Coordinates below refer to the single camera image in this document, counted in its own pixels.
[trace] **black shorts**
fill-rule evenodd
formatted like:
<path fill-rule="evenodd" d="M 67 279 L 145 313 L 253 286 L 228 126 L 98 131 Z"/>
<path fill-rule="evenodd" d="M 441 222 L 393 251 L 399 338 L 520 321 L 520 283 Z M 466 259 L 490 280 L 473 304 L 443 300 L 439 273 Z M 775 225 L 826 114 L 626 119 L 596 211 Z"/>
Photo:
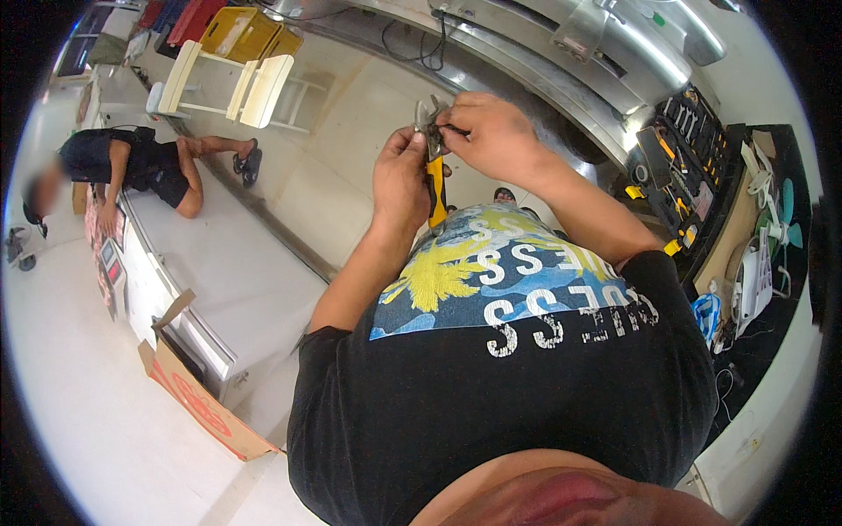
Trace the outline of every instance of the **black shorts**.
<path fill-rule="evenodd" d="M 179 149 L 175 142 L 153 143 L 144 147 L 147 170 L 137 176 L 140 180 L 131 186 L 145 191 L 153 190 L 165 203 L 178 208 L 190 184 L 179 167 Z"/>

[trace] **tool kit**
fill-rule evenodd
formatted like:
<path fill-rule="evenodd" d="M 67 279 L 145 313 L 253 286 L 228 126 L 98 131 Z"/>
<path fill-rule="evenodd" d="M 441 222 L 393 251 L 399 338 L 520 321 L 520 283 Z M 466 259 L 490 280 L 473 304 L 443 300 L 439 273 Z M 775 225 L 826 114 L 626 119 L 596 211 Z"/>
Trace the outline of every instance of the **tool kit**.
<path fill-rule="evenodd" d="M 657 104 L 655 112 L 650 125 L 637 132 L 626 193 L 645 199 L 669 230 L 666 253 L 695 256 L 695 242 L 726 177 L 727 138 L 693 87 Z"/>

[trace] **white chair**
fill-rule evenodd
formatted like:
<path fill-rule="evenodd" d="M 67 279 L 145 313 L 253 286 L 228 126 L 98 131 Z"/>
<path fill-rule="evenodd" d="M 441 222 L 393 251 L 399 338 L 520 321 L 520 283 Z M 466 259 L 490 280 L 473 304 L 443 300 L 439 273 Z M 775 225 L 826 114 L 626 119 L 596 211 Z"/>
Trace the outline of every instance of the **white chair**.
<path fill-rule="evenodd" d="M 223 62 L 229 66 L 241 68 L 237 86 L 234 88 L 231 101 L 228 103 L 226 109 L 181 102 L 181 95 L 184 91 L 197 88 L 187 85 L 187 77 L 193 69 L 196 59 L 200 56 L 213 61 Z M 263 64 L 260 64 L 258 68 L 259 61 L 249 61 L 245 64 L 240 64 L 239 62 L 230 61 L 226 58 L 212 55 L 211 53 L 205 53 L 201 50 L 201 45 L 198 42 L 187 40 L 182 45 L 179 56 L 175 59 L 175 64 L 173 64 L 173 69 L 169 72 L 167 82 L 158 89 L 155 86 L 152 87 L 152 91 L 149 93 L 149 98 L 147 99 L 147 110 L 149 108 L 155 109 L 157 102 L 157 111 L 153 113 L 180 117 L 186 114 L 179 112 L 179 108 L 198 109 L 222 114 L 230 120 L 239 120 L 243 124 L 255 128 L 265 128 L 267 125 L 272 124 L 302 133 L 310 133 L 309 130 L 295 126 L 296 117 L 304 100 L 304 95 L 308 88 L 315 88 L 322 91 L 327 91 L 327 89 L 312 82 L 288 78 L 293 63 L 294 59 L 292 55 L 272 56 L 264 59 Z M 252 82 L 252 87 L 249 90 L 248 84 L 251 82 L 252 76 L 254 76 L 254 82 Z M 278 103 L 280 91 L 287 80 L 295 82 L 300 86 L 296 101 L 293 103 L 290 111 L 290 118 L 286 122 L 271 120 L 274 107 Z"/>

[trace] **yellow palm tree print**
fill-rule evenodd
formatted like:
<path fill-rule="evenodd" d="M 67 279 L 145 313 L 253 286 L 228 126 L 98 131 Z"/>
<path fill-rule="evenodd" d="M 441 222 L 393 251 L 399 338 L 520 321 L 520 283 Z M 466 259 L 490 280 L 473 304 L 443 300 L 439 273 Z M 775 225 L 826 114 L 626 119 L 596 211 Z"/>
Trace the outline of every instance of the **yellow palm tree print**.
<path fill-rule="evenodd" d="M 434 239 L 428 251 L 418 252 L 397 281 L 383 290 L 383 299 L 380 301 L 383 305 L 391 303 L 404 290 L 409 289 L 413 309 L 438 312 L 439 301 L 451 296 L 466 298 L 479 292 L 479 287 L 471 287 L 465 280 L 487 269 L 479 263 L 469 263 L 467 259 L 472 254 L 466 252 L 476 253 L 488 242 L 477 243 L 467 239 L 452 247 L 437 247 L 435 242 Z"/>

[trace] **black t-shirt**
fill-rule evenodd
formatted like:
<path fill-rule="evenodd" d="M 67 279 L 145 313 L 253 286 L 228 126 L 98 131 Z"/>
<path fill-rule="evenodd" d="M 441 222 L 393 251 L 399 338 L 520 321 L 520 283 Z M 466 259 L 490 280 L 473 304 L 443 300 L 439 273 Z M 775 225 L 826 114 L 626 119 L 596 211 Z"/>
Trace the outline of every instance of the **black t-shirt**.
<path fill-rule="evenodd" d="M 65 174 L 77 183 L 110 183 L 111 161 L 109 143 L 111 139 L 127 142 L 131 146 L 126 164 L 124 185 L 147 164 L 144 148 L 134 131 L 113 128 L 81 130 L 67 139 L 58 155 L 63 161 Z"/>
<path fill-rule="evenodd" d="M 672 260 L 617 275 L 511 205 L 460 210 L 353 332 L 301 344 L 290 482 L 330 524 L 407 524 L 469 470 L 525 449 L 674 486 L 716 391 Z"/>

